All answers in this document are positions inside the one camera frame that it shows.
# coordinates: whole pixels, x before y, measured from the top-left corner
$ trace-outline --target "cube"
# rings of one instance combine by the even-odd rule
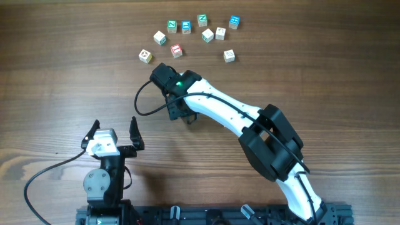
[[[235,61],[235,54],[233,53],[232,49],[228,50],[228,51],[224,51],[224,59],[225,59],[225,63]]]
[[[171,52],[174,58],[178,58],[179,56],[182,56],[182,48],[180,47],[179,44],[175,44],[174,46],[171,46]]]
[[[210,30],[210,29],[207,29],[207,30],[205,30],[205,31],[203,31],[203,33],[202,33],[202,39],[205,41],[205,42],[210,42],[211,40],[213,40],[214,39],[214,33]]]
[[[205,14],[197,15],[197,21],[199,23],[199,27],[207,26],[207,15]]]
[[[176,28],[177,28],[178,24],[176,21],[168,21],[167,22],[167,30],[169,33],[176,33]]]
[[[191,33],[191,24],[190,21],[182,21],[182,33],[190,34]]]
[[[237,29],[239,25],[240,17],[239,16],[231,16],[231,20],[229,21],[229,28]]]
[[[151,53],[144,49],[139,54],[139,59],[145,63],[149,63],[151,58],[152,58]]]
[[[217,31],[215,32],[215,39],[223,40],[225,38],[225,28],[217,27]]]
[[[167,41],[167,37],[161,31],[158,31],[154,35],[154,40],[157,42],[157,44],[163,45]]]

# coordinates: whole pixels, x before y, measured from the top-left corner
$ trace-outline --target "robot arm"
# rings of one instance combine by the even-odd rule
[[[206,93],[231,103],[256,119],[265,128],[272,129],[273,134],[287,148],[299,159],[303,158],[300,152],[303,142],[277,107],[268,105],[262,110],[259,107],[241,103],[212,87],[195,72],[186,71],[179,75],[163,63],[152,72],[150,80],[161,89],[165,96],[169,95],[166,98],[167,102],[186,94]],[[171,119],[202,113],[227,127],[239,137],[239,142],[252,167],[268,180],[278,183],[287,198],[290,210],[295,215],[303,221],[310,221],[314,213],[322,213],[323,202],[313,191],[303,167],[275,140],[271,138],[262,140],[261,128],[239,114],[237,110],[213,97],[192,95],[184,97],[184,101],[170,104],[168,111]]]

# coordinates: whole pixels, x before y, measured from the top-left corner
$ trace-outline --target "tabletop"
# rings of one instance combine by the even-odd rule
[[[126,160],[133,185],[124,199],[134,206],[287,204],[216,121],[135,113],[136,91],[165,63],[246,104],[279,107],[304,142],[319,196],[351,204],[356,224],[400,224],[399,9],[342,0],[0,6],[0,223],[40,224],[24,202],[26,181],[78,154],[95,119],[129,144],[132,116],[146,145]],[[207,27],[198,27],[202,13]],[[228,28],[232,15],[241,18],[237,30]],[[167,20],[192,21],[191,34],[168,33]],[[202,40],[217,27],[225,40]],[[162,46],[157,31],[167,36]],[[183,48],[176,59],[175,44]],[[225,63],[230,49],[235,61]],[[163,103],[154,85],[138,99],[141,111]],[[51,223],[73,224],[87,205],[83,178],[98,167],[83,155],[43,174],[29,187],[33,206]]]

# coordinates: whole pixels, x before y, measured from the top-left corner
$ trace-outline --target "gray circular joint cap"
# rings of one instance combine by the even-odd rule
[[[104,192],[107,191],[110,186],[111,178],[110,174],[103,169],[93,169],[88,172],[83,180],[83,188],[86,193],[91,196],[103,196]]]

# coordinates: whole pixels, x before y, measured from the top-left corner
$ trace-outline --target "black cable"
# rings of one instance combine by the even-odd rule
[[[129,177],[131,178],[131,182],[124,187],[124,190],[128,189],[131,185],[132,185],[132,176],[131,176],[131,172],[129,171],[129,169],[125,166],[125,170],[126,172],[129,174]]]
[[[24,188],[24,198],[26,201],[27,206],[31,209],[32,213],[35,214],[35,216],[37,216],[37,218],[39,218],[44,224],[46,225],[51,225],[49,222],[47,222],[32,206],[31,202],[28,199],[28,186],[32,183],[32,181],[37,178],[38,176],[40,176],[41,174],[49,171],[50,169],[54,169],[58,166],[64,165],[66,163],[69,163],[77,158],[79,158],[80,156],[82,156],[84,153],[86,152],[86,150],[83,150],[81,153],[79,153],[78,155],[76,155],[75,157],[72,157],[71,159],[65,160],[63,162],[57,163],[55,165],[49,166],[46,169],[43,169],[42,171],[39,171],[37,174],[35,174],[33,177],[31,177],[27,183],[25,184],[25,188]]]
[[[311,199],[311,196],[308,193],[308,191],[306,189],[306,186],[304,185],[303,181],[301,180],[300,174],[306,174],[306,172],[304,172],[304,171],[297,172],[296,175],[295,175],[295,178],[297,178],[299,180],[301,187],[303,188],[304,192],[306,193],[306,196],[307,196],[308,201],[310,202],[310,206],[311,206],[312,220],[314,221],[314,224],[317,225],[317,215],[316,215],[315,209],[314,209],[314,202]]]
[[[217,96],[213,96],[210,93],[202,93],[202,92],[195,92],[195,93],[189,93],[189,94],[185,94],[183,96],[179,96],[176,99],[158,107],[157,109],[150,111],[150,112],[146,112],[146,113],[141,113],[138,110],[138,106],[137,106],[137,101],[138,101],[138,96],[139,93],[142,91],[142,89],[147,86],[149,83],[151,83],[152,81],[148,81],[145,84],[143,84],[143,86],[141,86],[139,88],[139,90],[136,93],[135,96],[135,100],[134,100],[134,107],[136,112],[140,115],[140,116],[148,116],[148,115],[152,115],[162,109],[164,109],[165,107],[169,106],[172,103],[175,103],[176,101],[179,101],[183,98],[189,97],[189,96],[207,96],[208,98],[213,98],[213,99],[217,99],[218,101],[221,101],[222,103],[226,104],[227,106],[233,108],[234,110],[236,110],[238,113],[242,114],[242,116],[244,116],[245,118],[250,119],[255,125],[259,126],[263,131],[267,132],[275,141],[277,141],[279,143],[279,145],[281,145],[283,147],[283,149],[285,149],[285,151],[291,155],[297,163],[300,164],[301,167],[304,168],[305,171],[307,171],[307,173],[310,173],[310,170],[308,169],[308,167],[292,152],[290,151],[290,149],[288,147],[286,147],[270,130],[266,129],[261,123],[259,123],[258,121],[256,121],[253,117],[249,116],[247,113],[245,113],[244,111],[240,110],[238,107],[234,106],[233,104],[231,104],[230,102],[226,101],[225,99],[222,99],[220,97]]]

